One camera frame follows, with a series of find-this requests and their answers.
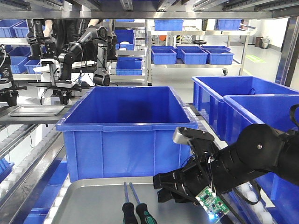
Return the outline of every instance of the green screwdriver handle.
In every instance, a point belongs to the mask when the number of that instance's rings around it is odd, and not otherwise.
[[[145,203],[137,205],[136,212],[140,218],[141,224],[157,224],[157,221],[148,211],[148,206]]]

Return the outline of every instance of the green floor marking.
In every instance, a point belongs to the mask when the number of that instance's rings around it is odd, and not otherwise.
[[[263,59],[255,56],[255,55],[246,55],[246,58],[251,60],[254,63],[266,63]]]

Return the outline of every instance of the wheel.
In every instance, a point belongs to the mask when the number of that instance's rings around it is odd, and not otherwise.
[[[228,69],[222,69],[223,75],[226,76],[228,74]]]

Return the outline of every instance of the white wall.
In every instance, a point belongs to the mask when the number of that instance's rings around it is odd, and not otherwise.
[[[288,18],[262,20],[260,27],[262,37],[269,37],[270,44],[281,48],[285,36],[287,22]]]

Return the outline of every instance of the trash bin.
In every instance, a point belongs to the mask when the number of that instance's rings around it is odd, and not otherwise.
[[[267,49],[270,43],[270,39],[269,38],[261,38],[262,40],[262,48],[263,49]]]

